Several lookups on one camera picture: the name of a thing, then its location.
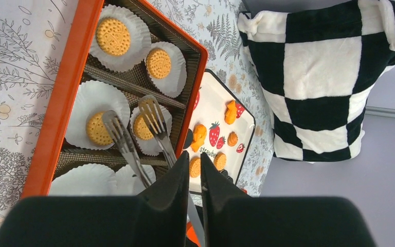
gray surface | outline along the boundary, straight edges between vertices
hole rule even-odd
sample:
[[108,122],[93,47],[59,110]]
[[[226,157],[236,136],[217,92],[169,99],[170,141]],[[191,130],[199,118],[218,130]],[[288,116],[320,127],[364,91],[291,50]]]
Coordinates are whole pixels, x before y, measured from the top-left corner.
[[[261,10],[297,12],[321,9],[347,0],[243,0],[253,15]],[[371,107],[395,109],[395,68],[384,74],[377,82],[367,103]]]
[[395,246],[395,119],[366,116],[361,153],[353,160],[271,162],[262,196],[342,196],[364,215],[379,246]]

white paper cupcake liner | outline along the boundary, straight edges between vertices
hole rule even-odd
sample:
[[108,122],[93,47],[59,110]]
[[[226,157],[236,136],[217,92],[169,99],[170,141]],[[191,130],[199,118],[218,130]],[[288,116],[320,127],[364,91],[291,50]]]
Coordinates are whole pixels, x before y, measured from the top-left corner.
[[66,141],[80,148],[108,149],[113,144],[100,146],[92,142],[87,136],[86,125],[98,112],[114,110],[128,126],[130,107],[126,96],[115,87],[101,81],[87,81],[82,83],[76,94],[76,99],[69,124],[67,125]]
[[[164,120],[166,121],[167,133],[170,136],[170,132],[172,131],[172,115],[164,106],[160,105],[159,107],[161,108],[161,112],[163,113]],[[155,138],[152,138],[150,140],[142,140],[134,134],[134,121],[139,115],[140,115],[140,109],[138,107],[134,108],[130,119],[131,135],[135,139],[137,146],[142,153],[149,156],[157,156],[159,153],[161,153],[161,148],[159,147]]]
[[[149,165],[143,165],[143,170],[154,183],[156,181],[154,168]],[[137,177],[130,165],[126,165],[116,172],[116,180],[117,189],[115,195],[117,196],[134,196],[145,189],[143,182]]]
[[142,62],[151,50],[151,34],[148,26],[129,9],[114,5],[102,9],[98,24],[105,18],[115,18],[125,24],[131,37],[130,48],[122,56],[108,55],[99,47],[95,34],[90,46],[90,54],[99,59],[106,68],[117,72],[128,71]]
[[163,49],[167,52],[172,63],[172,68],[166,78],[156,79],[148,72],[149,78],[160,92],[171,98],[176,98],[183,91],[187,80],[184,55],[178,47],[168,42],[153,43],[151,45],[151,50],[155,48]]
[[117,190],[114,171],[105,165],[86,164],[52,181],[49,196],[108,196]]

gray floor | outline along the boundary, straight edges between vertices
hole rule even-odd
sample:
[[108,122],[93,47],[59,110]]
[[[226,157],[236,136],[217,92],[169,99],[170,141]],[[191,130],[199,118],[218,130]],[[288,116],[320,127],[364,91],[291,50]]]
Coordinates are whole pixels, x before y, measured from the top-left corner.
[[366,116],[362,150],[341,163],[274,158],[262,196],[342,196],[364,215],[379,246],[395,246],[395,119]]

white tablecloth with leaf pattern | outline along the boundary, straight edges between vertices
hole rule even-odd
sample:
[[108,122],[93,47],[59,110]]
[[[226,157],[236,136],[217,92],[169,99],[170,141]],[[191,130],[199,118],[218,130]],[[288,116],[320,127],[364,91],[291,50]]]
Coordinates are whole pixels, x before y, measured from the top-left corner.
[[[208,49],[207,68],[255,116],[238,186],[258,196],[273,155],[272,136],[267,104],[237,31],[241,0],[150,2]],[[0,225],[23,190],[77,3],[0,0]]]

round cookie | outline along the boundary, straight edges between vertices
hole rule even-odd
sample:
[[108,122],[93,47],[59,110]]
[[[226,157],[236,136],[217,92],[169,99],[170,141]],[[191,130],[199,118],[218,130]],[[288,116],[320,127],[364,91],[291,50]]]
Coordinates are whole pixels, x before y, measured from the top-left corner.
[[228,136],[228,146],[233,147],[238,142],[238,136],[235,132],[231,132]]
[[105,146],[113,143],[105,125],[102,122],[104,112],[98,112],[87,122],[85,131],[88,138],[96,145]]
[[169,75],[172,61],[165,50],[156,48],[149,52],[146,58],[146,67],[152,77],[162,79]]
[[190,161],[190,177],[197,178],[201,175],[201,158],[195,157]]
[[127,27],[114,18],[106,18],[99,23],[96,40],[99,47],[112,56],[122,56],[131,45],[131,36]]
[[214,165],[216,166],[216,169],[218,171],[223,170],[223,168],[225,168],[226,165],[226,154],[218,153],[214,158]]
[[141,114],[135,118],[133,130],[135,136],[142,140],[150,140],[154,138]]

